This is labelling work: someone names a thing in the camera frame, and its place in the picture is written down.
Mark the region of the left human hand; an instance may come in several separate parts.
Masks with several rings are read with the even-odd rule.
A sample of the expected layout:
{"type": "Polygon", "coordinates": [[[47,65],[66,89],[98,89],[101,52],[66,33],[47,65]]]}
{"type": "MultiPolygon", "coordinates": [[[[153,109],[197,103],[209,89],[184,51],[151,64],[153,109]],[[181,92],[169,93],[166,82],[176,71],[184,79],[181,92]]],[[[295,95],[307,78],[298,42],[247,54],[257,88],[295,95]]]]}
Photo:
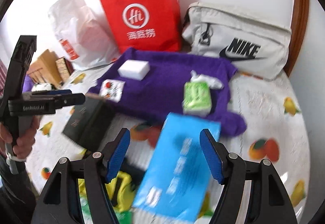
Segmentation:
{"type": "MultiPolygon", "coordinates": [[[[29,129],[20,136],[16,140],[16,144],[13,146],[13,152],[15,153],[18,159],[25,159],[31,153],[33,149],[33,144],[35,144],[35,134],[40,126],[40,117],[34,116],[32,119],[32,123],[29,129]]],[[[1,124],[1,155],[6,157],[5,155],[5,143],[11,144],[12,143],[12,136],[7,130],[7,128],[1,124]]]]}

